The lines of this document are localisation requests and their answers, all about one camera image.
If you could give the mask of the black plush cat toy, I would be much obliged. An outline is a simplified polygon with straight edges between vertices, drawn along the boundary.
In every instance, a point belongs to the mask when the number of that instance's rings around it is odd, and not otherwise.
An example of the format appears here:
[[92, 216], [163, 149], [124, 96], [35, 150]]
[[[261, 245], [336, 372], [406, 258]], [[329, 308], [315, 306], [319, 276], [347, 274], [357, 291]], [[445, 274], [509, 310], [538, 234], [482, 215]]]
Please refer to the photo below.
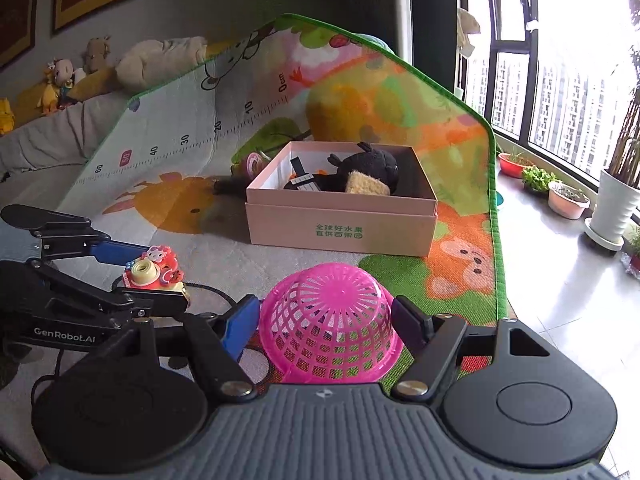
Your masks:
[[360, 171], [370, 177], [377, 178], [390, 187], [390, 195], [397, 190], [399, 168], [396, 158], [389, 151], [374, 148], [367, 142], [359, 142], [360, 151], [344, 159], [331, 154], [328, 162], [335, 168], [334, 174], [319, 172], [319, 184], [322, 191], [345, 192], [347, 177], [351, 171]]

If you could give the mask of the yellow plush toy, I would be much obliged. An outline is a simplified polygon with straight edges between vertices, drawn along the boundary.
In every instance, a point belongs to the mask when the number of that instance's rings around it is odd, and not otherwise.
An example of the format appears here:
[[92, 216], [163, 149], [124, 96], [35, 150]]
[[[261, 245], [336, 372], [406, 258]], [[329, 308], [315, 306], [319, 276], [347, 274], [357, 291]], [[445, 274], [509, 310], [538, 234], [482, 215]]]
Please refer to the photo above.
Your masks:
[[7, 98], [0, 99], [0, 134], [11, 132], [14, 129], [15, 116], [11, 110], [11, 104]]

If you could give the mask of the small doll plush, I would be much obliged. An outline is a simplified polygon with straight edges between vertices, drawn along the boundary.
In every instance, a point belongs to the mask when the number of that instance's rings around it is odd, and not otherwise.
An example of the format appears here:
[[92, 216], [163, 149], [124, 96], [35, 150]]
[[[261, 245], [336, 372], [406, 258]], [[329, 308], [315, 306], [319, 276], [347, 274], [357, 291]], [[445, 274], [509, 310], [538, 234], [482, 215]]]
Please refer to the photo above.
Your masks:
[[77, 102], [70, 92], [85, 78], [86, 73], [82, 68], [75, 68], [68, 58], [60, 58], [47, 65], [44, 76], [46, 85], [38, 106], [43, 114], [50, 115]]

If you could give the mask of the white plant pot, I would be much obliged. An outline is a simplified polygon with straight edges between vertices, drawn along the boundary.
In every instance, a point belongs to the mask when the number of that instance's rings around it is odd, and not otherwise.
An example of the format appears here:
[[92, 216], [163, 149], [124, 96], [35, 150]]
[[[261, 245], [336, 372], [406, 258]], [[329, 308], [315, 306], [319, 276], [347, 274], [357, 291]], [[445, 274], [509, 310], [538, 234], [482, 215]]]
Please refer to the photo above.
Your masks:
[[593, 214], [584, 221], [585, 234], [600, 247], [619, 252], [623, 234], [639, 203], [639, 190], [601, 171]]

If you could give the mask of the pink flower pot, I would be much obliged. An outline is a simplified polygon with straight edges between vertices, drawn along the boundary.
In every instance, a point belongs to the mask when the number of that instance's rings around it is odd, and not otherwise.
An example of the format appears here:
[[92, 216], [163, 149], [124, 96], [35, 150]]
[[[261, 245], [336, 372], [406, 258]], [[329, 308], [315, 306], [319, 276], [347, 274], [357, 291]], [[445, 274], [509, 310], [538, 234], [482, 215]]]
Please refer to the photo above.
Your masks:
[[568, 220], [578, 220], [590, 206], [590, 199], [577, 188], [561, 181], [549, 183], [548, 205], [552, 211]]

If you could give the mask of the brown plush animal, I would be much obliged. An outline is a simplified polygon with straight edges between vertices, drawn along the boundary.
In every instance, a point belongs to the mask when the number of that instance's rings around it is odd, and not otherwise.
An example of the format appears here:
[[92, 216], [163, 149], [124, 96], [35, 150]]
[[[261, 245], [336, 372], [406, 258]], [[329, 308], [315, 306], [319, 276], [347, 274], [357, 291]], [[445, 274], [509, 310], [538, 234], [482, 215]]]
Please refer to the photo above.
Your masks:
[[106, 67], [106, 58], [110, 54], [110, 36], [91, 38], [88, 41], [84, 56], [84, 70], [93, 74]]

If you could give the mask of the yellow long pillow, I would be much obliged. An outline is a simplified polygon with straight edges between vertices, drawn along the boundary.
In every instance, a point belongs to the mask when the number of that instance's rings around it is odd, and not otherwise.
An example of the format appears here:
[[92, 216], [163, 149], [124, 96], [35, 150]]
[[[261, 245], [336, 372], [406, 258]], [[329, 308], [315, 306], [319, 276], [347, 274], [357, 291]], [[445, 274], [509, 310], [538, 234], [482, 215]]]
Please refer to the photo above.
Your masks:
[[67, 93], [67, 96], [73, 101], [84, 102], [95, 96], [111, 93], [122, 88], [114, 67], [107, 66], [102, 70], [85, 76], [73, 89]]

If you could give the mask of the black clip with label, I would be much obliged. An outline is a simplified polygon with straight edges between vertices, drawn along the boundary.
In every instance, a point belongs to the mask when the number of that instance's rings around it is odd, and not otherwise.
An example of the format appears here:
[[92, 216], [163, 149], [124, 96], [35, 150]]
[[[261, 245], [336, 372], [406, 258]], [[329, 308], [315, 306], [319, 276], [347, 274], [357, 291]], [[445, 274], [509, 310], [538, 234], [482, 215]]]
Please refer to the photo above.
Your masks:
[[286, 190], [307, 192], [322, 191], [322, 187], [318, 181], [318, 176], [307, 172], [298, 157], [291, 159], [291, 165], [293, 169], [293, 177], [285, 183], [284, 188]]

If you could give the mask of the grey sofa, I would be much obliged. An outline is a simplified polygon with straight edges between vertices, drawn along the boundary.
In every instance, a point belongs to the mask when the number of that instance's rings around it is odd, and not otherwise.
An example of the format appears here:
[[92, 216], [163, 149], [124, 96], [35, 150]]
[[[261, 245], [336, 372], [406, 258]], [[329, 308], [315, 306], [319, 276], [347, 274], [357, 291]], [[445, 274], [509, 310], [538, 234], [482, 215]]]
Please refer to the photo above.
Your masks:
[[116, 91], [41, 117], [1, 138], [1, 205], [55, 209], [122, 116]]

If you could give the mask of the brown plush bear toy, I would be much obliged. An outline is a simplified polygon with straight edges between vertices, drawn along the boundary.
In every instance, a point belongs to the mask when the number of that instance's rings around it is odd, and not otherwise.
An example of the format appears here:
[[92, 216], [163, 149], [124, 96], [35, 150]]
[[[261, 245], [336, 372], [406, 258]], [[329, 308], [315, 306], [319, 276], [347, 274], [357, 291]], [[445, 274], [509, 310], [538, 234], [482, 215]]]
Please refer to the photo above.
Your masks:
[[390, 187], [360, 171], [351, 171], [347, 177], [345, 192], [347, 194], [390, 196]]

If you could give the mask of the beige rolled cushion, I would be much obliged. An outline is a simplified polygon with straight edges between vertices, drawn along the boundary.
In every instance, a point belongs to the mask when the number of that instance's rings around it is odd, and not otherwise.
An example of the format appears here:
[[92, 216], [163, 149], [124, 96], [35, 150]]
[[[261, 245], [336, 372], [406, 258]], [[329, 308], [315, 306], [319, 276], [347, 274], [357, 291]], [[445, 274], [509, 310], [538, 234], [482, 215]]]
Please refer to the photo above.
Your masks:
[[205, 61], [206, 50], [201, 36], [144, 40], [122, 56], [117, 79], [129, 92], [141, 92], [190, 72]]

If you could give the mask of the pink cardboard box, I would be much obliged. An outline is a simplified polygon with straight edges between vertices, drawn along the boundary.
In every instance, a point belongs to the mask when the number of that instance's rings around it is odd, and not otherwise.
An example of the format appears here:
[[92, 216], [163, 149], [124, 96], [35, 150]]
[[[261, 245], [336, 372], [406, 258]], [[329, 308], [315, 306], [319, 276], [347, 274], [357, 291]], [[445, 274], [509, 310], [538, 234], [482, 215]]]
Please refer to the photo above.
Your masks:
[[291, 142], [265, 166], [246, 190], [246, 218], [255, 245], [425, 257], [437, 220], [437, 197], [410, 146], [378, 144], [399, 168], [391, 196], [344, 192], [289, 191], [291, 159], [310, 174], [334, 174], [328, 157], [359, 151], [352, 142]]

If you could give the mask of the red flower pot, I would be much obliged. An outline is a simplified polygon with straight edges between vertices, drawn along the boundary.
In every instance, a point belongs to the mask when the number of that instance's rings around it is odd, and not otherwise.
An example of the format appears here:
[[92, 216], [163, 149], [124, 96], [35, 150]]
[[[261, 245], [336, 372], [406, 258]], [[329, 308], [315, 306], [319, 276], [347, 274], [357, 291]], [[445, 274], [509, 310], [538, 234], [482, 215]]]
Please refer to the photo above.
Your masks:
[[533, 166], [533, 162], [522, 154], [500, 153], [498, 155], [500, 172], [507, 177], [521, 179], [525, 168]]

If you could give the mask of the pink glitter lid toy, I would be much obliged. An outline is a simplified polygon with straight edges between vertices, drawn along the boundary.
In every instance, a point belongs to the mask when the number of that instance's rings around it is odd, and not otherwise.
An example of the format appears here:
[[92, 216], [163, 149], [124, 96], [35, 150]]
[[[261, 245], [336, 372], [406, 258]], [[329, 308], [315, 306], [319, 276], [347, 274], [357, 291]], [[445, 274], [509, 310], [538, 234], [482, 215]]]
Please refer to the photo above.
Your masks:
[[242, 159], [241, 166], [244, 174], [253, 180], [265, 169], [270, 160], [271, 158], [264, 152], [250, 152]]

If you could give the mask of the pink plastic mesh basket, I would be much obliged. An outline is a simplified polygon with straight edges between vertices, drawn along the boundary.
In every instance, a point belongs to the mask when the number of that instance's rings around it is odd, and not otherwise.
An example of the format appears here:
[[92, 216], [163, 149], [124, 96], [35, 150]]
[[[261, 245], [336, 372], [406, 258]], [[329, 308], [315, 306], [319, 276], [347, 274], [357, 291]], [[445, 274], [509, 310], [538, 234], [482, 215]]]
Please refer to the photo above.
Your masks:
[[289, 384], [378, 382], [404, 348], [392, 303], [358, 266], [318, 264], [280, 281], [262, 302], [262, 350]]

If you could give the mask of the colourful cartoon play mat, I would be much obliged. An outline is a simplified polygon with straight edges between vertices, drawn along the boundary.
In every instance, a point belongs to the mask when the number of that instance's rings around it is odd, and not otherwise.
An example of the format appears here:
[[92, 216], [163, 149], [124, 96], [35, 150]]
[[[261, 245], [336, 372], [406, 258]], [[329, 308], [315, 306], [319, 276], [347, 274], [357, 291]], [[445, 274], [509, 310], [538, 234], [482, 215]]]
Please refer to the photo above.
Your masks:
[[89, 352], [220, 320], [268, 382], [408, 370], [390, 320], [506, 314], [488, 122], [346, 30], [285, 14], [190, 70], [2, 140], [2, 344]]

